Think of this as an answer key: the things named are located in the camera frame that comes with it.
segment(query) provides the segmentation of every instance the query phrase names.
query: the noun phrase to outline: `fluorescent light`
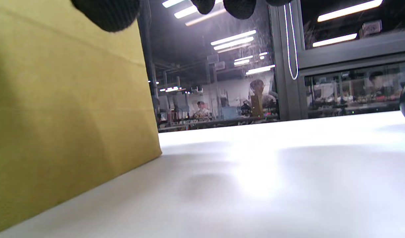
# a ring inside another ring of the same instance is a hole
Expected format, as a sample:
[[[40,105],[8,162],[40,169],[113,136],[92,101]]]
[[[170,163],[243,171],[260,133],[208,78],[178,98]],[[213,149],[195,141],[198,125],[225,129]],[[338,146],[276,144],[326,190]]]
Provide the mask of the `fluorescent light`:
[[[340,37],[328,39],[325,41],[315,42],[314,44],[312,44],[312,46],[319,47],[319,46],[330,45],[330,44],[335,44],[335,43],[339,43],[339,42],[346,42],[346,41],[350,41],[350,40],[357,38],[357,36],[358,36],[357,33],[347,35],[347,36],[340,36]]]
[[[331,12],[328,14],[321,15],[318,17],[317,21],[318,22],[327,21],[327,20],[330,20],[333,18],[339,18],[339,17],[345,16],[345,15],[356,13],[356,12],[362,12],[367,9],[376,8],[376,7],[380,6],[382,4],[382,2],[383,2],[383,0],[373,0],[373,1],[370,1],[367,3],[363,3],[363,4],[359,4],[356,6],[349,7],[349,8],[341,9],[336,12]]]
[[[276,67],[276,65],[270,65],[270,66],[266,66],[266,67],[261,67],[261,68],[256,68],[256,69],[250,69],[248,70],[248,72],[246,72],[246,75],[250,75],[250,74],[257,74],[257,73],[261,73],[261,72],[266,72],[269,71],[271,68]]]
[[[240,44],[252,42],[253,40],[254,40],[254,38],[252,36],[248,37],[248,38],[243,38],[243,39],[240,39],[240,40],[237,40],[237,41],[234,41],[234,42],[228,42],[228,43],[223,44],[223,45],[215,46],[214,50],[221,50],[221,49],[232,47],[232,46],[235,46],[235,45],[240,45]]]
[[[246,57],[243,57],[243,58],[240,58],[240,59],[235,59],[235,61],[244,60],[244,59],[251,59],[252,57],[254,57],[254,56],[246,56]]]
[[[216,0],[216,4],[221,3],[222,1],[223,0]],[[177,19],[179,19],[179,18],[185,17],[187,15],[191,15],[192,13],[195,13],[195,12],[198,12],[198,9],[196,8],[196,6],[191,6],[191,7],[188,7],[187,9],[183,9],[179,12],[176,12],[175,17]]]
[[[165,8],[169,8],[173,5],[176,5],[177,3],[183,2],[184,0],[167,0],[163,3],[163,6]]]
[[[251,31],[248,31],[248,32],[236,35],[236,36],[230,36],[228,38],[224,38],[224,39],[221,39],[221,40],[218,40],[218,41],[215,41],[215,42],[211,42],[211,45],[222,44],[222,43],[233,41],[233,40],[243,38],[243,37],[246,37],[246,36],[254,35],[255,33],[257,33],[256,30],[251,30]]]
[[[221,10],[218,10],[217,12],[213,12],[213,13],[210,13],[208,15],[204,15],[204,16],[202,16],[200,18],[195,19],[195,20],[188,21],[187,23],[185,23],[185,25],[186,26],[192,26],[192,25],[194,25],[196,23],[199,23],[201,21],[205,21],[205,20],[207,20],[209,18],[215,17],[215,16],[220,15],[220,14],[225,13],[225,12],[227,12],[226,9],[221,9]]]
[[[166,92],[172,92],[172,91],[177,91],[177,90],[179,90],[178,87],[172,87],[172,88],[166,89]]]
[[[235,65],[241,65],[241,64],[245,64],[245,63],[249,63],[249,60],[241,60],[238,62],[234,62]]]
[[[240,46],[237,46],[237,47],[232,47],[232,48],[228,48],[228,49],[225,49],[225,50],[219,50],[219,51],[217,51],[217,53],[223,53],[223,52],[227,52],[227,51],[230,51],[230,50],[235,50],[235,49],[240,49],[240,48],[243,48],[243,47],[247,47],[247,46],[250,46],[251,45],[251,43],[248,43],[248,44],[243,44],[243,45],[240,45]]]

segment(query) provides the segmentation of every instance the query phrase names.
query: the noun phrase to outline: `man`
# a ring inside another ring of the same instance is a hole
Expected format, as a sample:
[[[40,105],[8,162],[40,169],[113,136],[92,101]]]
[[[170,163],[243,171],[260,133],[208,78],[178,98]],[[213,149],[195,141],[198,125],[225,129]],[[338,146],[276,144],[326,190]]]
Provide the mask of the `man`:
[[[264,82],[260,79],[256,79],[249,85],[255,96],[260,96],[262,100],[263,109],[274,108],[276,99],[272,95],[263,94]]]
[[[381,71],[372,72],[369,81],[367,86],[370,88],[370,92],[376,94],[377,97],[394,98],[399,96],[402,90],[399,85],[395,88],[393,80]]]
[[[210,112],[207,110],[205,103],[203,101],[198,101],[199,110],[193,115],[193,118],[208,118]]]

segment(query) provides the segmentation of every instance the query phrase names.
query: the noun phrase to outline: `black glove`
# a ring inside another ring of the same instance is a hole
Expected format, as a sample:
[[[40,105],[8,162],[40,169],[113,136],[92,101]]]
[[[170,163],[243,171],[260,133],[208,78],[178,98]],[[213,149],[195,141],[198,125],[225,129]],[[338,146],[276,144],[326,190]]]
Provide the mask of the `black glove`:
[[[215,0],[191,0],[201,14],[214,8]],[[282,6],[291,0],[266,0],[269,5]],[[74,7],[101,29],[117,32],[128,28],[139,12],[139,0],[71,0]],[[223,0],[227,12],[234,18],[248,19],[255,10],[257,0]]]
[[[118,32],[128,28],[138,16],[139,0],[71,0],[99,28]]]

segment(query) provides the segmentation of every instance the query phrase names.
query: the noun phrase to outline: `white tabletop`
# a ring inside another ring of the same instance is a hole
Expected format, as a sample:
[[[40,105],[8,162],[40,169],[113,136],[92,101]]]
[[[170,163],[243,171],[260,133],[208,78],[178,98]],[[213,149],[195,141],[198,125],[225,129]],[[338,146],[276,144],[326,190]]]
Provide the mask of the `white tabletop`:
[[[400,112],[160,134],[163,156],[0,238],[405,238]]]

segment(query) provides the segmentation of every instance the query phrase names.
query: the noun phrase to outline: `cardboard box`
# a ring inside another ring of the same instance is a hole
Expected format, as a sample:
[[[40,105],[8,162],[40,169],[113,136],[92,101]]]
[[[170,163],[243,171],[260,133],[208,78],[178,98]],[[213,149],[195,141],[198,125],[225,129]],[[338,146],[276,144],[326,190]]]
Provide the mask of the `cardboard box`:
[[[251,96],[252,104],[252,116],[263,117],[263,100],[261,95],[252,95]]]
[[[0,0],[0,231],[160,154],[136,22]]]

